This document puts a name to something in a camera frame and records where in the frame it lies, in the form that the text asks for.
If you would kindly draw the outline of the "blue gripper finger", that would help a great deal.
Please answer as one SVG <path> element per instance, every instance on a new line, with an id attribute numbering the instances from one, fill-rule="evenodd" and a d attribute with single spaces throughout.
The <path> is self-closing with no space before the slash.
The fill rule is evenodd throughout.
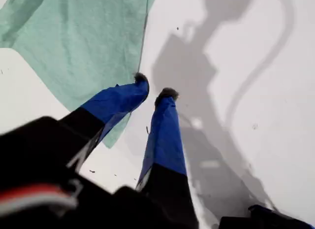
<path id="1" fill-rule="evenodd" d="M 82 165 L 106 135 L 146 100 L 149 90 L 147 77 L 138 72 L 133 83 L 104 89 L 60 119 L 66 128 L 83 139 L 80 150 L 67 154 L 66 163 Z"/>
<path id="2" fill-rule="evenodd" d="M 178 92 L 164 88 L 155 101 L 137 190 L 159 202 L 191 204 L 176 100 Z"/>

